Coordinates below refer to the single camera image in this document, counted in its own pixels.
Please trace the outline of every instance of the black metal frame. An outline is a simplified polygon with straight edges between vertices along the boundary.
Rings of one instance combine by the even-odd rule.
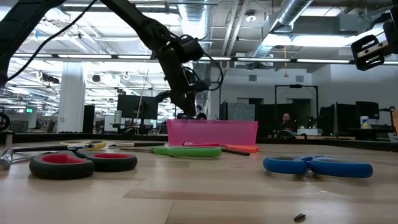
[[[275,93],[275,106],[274,106],[274,122],[277,121],[277,100],[278,100],[278,94],[277,94],[277,89],[278,87],[289,87],[289,88],[314,88],[315,89],[315,98],[316,98],[316,103],[317,103],[317,115],[315,118],[318,118],[319,115],[319,99],[318,99],[318,86],[315,85],[275,85],[274,87],[274,93]]]

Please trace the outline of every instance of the pink plastic bin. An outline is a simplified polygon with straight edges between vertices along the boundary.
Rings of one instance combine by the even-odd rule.
[[[181,146],[184,142],[253,146],[256,144],[257,127],[257,121],[167,120],[169,144],[173,146]]]

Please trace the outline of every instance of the ceiling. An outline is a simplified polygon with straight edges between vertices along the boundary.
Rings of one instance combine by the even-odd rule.
[[[32,53],[50,35],[58,32],[62,27],[71,22],[84,7],[79,4],[88,4],[88,0],[66,1],[63,7],[53,9],[46,14],[45,19],[36,27],[35,31],[28,37],[20,47],[18,53]],[[223,53],[223,43],[228,32],[228,23],[234,19],[234,26],[237,26],[242,9],[242,1],[235,0],[170,0],[170,13],[148,11],[148,7],[164,6],[162,2],[149,4],[148,1],[141,1],[138,6],[146,7],[146,16],[156,19],[167,26],[177,35],[186,34],[201,35],[202,23],[185,26],[186,22],[181,12],[183,3],[198,3],[199,6],[205,5],[209,9],[208,35],[201,40],[202,46],[211,55],[221,55]],[[235,18],[230,18],[233,5],[239,2],[238,13]],[[340,1],[322,0],[311,3],[302,14],[306,16],[336,17],[346,10],[347,13],[357,14],[359,12],[374,11],[379,8],[387,7],[389,0],[367,0],[367,1]],[[1,1],[0,19],[5,16],[9,6],[14,4],[12,0]],[[250,54],[264,40],[264,21],[268,15],[280,9],[281,1],[248,1],[245,11],[254,10],[256,20],[248,22],[243,16],[237,33],[236,41],[232,41],[229,36],[228,47],[231,46],[231,55],[236,53]],[[43,54],[113,54],[113,55],[148,55],[150,51],[138,38],[136,32],[130,28],[117,15],[110,12],[106,7],[97,7],[94,11],[87,12],[76,25],[67,30],[64,34],[47,43],[40,53]],[[289,58],[352,58],[349,47],[305,47],[288,45],[286,48],[273,47],[271,50],[273,57]],[[26,60],[23,58],[13,58],[9,66],[9,75],[20,69]],[[289,65],[289,68],[310,69],[313,65]],[[62,81],[62,61],[55,60],[34,60],[24,73],[19,75],[10,85],[23,86],[23,88],[6,87],[2,91],[3,98],[1,104],[8,108],[15,105],[38,105],[40,113],[54,114],[59,104],[60,86],[42,81],[42,74],[50,75]],[[273,68],[284,67],[283,63],[276,63]],[[144,96],[155,96],[161,91],[169,89],[164,80],[164,74],[158,63],[144,62],[110,62],[104,60],[90,60],[84,62],[84,69],[87,73],[86,104],[97,105],[97,112],[101,114],[112,113],[116,108],[115,99],[117,91],[113,88],[117,86],[127,94]],[[93,75],[101,77],[100,82],[93,81]],[[199,95],[199,104],[205,103],[205,94]],[[165,102],[160,106],[160,110],[169,116],[174,113],[173,106]]]

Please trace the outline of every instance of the wooden table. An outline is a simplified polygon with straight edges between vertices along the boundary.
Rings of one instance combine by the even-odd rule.
[[[40,180],[30,175],[29,163],[13,164],[0,173],[0,224],[281,224],[294,223],[299,213],[307,215],[304,224],[398,223],[396,153],[273,144],[249,157],[134,154],[136,170],[79,180]],[[266,174],[262,166],[266,156],[302,154],[369,161],[374,175],[297,178]]]

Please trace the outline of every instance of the table surface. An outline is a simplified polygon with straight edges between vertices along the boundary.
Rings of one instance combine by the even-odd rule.
[[[281,224],[294,223],[299,213],[307,215],[304,224],[398,222],[397,153],[260,146],[260,153],[249,157],[223,154],[217,159],[134,152],[139,160],[135,170],[95,172],[78,180],[41,180],[30,175],[29,163],[13,164],[9,172],[0,173],[0,224]],[[267,174],[262,166],[266,156],[303,154],[368,161],[374,175],[299,178]]]

